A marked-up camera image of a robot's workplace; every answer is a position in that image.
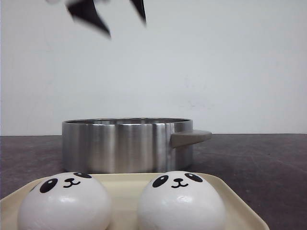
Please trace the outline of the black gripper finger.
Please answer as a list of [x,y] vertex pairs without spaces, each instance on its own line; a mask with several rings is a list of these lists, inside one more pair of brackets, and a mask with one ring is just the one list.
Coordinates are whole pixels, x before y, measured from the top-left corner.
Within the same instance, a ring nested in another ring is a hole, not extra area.
[[141,19],[144,25],[147,24],[146,22],[146,13],[144,8],[143,0],[130,0],[131,4],[133,5],[134,9],[136,10],[139,18]]
[[93,0],[71,0],[65,6],[74,21],[80,21],[111,38],[110,29],[97,13]]

